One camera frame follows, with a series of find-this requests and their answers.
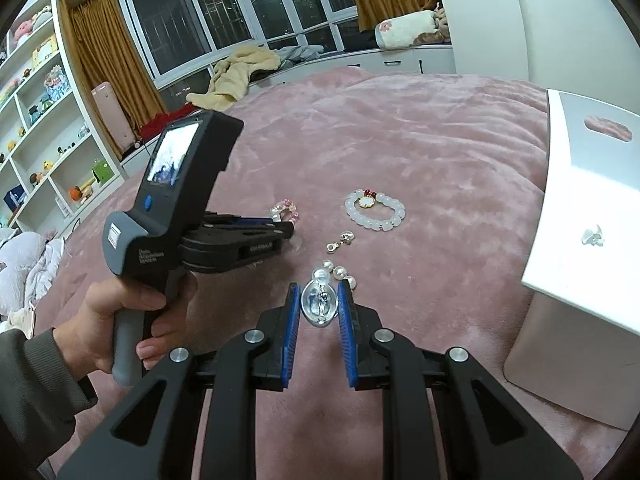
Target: bed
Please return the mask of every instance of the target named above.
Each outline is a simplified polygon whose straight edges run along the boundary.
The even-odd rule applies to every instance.
[[[281,256],[198,277],[191,348],[215,349],[254,327],[261,311],[282,304],[287,283],[308,282],[327,257],[325,245],[351,228],[355,240],[332,260],[356,277],[356,302],[417,346],[467,348],[593,478],[625,432],[528,394],[502,374],[532,297],[520,279],[545,189],[543,89],[473,75],[338,68],[248,96],[227,113],[245,128],[209,209],[265,215],[290,198],[300,221]],[[100,246],[104,219],[132,205],[140,178],[69,237],[38,305],[36,332],[73,316],[89,284],[110,275]],[[400,227],[374,232],[348,218],[345,197],[366,187],[405,204]],[[110,376],[91,379],[100,401],[78,415],[76,434],[51,459],[55,469],[124,394]],[[263,480],[382,476],[380,393],[348,389],[337,322],[318,329],[301,320],[290,388],[258,393],[256,449]]]
[[[61,238],[0,228],[0,332],[18,328],[33,336],[34,309],[51,287],[63,251]]]

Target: picture frame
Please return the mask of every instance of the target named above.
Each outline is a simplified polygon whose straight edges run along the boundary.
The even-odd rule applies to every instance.
[[[33,69],[36,70],[41,64],[43,64],[50,56],[53,56],[58,51],[58,40],[56,35],[49,36],[43,41],[40,46],[33,51],[32,61]]]

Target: green gift bag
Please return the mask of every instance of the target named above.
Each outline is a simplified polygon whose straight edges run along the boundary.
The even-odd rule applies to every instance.
[[[106,160],[95,161],[94,168],[92,169],[95,179],[98,184],[104,184],[113,176],[113,170],[111,166],[107,164]]]

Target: gray handle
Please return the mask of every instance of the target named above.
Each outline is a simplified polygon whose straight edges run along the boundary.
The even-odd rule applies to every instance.
[[[140,281],[162,292],[169,305],[178,295],[180,279],[185,275],[183,267],[160,276],[144,276]],[[142,361],[136,354],[136,345],[151,337],[151,324],[164,312],[131,310],[123,308],[116,312],[113,326],[113,379],[121,386],[133,386],[145,374]]]

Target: white bead bracelet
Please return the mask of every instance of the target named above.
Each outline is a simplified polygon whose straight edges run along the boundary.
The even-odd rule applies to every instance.
[[[356,200],[362,208],[373,207],[376,202],[379,202],[392,208],[395,214],[388,220],[369,218],[358,211],[355,206]],[[347,200],[345,200],[344,206],[347,208],[347,214],[351,220],[366,229],[373,229],[374,231],[380,231],[380,229],[383,231],[391,231],[394,227],[398,227],[404,218],[404,205],[402,202],[383,193],[375,193],[369,189],[352,191],[347,197]]]

